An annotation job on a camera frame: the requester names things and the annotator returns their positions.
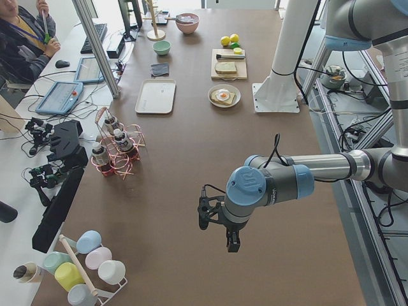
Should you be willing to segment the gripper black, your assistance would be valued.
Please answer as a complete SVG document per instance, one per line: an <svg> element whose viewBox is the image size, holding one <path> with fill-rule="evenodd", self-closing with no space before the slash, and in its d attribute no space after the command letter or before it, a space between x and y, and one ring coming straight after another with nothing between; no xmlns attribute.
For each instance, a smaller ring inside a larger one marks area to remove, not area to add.
<svg viewBox="0 0 408 306"><path fill-rule="evenodd" d="M228 252L238 252L240 248L239 231L241 225L227 226L226 227L226 245Z"/></svg>

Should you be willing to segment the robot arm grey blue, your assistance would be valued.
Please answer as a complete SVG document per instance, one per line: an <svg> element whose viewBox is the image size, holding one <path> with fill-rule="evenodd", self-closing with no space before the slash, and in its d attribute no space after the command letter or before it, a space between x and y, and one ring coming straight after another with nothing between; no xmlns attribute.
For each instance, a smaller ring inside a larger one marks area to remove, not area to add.
<svg viewBox="0 0 408 306"><path fill-rule="evenodd" d="M289 154L248 157L226 184L219 221L226 228L229 252L239 250L239 232L255 208L304 198L317 181L373 181L407 190L407 2L330 1L325 44L336 51L381 51L396 143L390 149L318 154L312 150L312 126L283 119Z"/></svg>

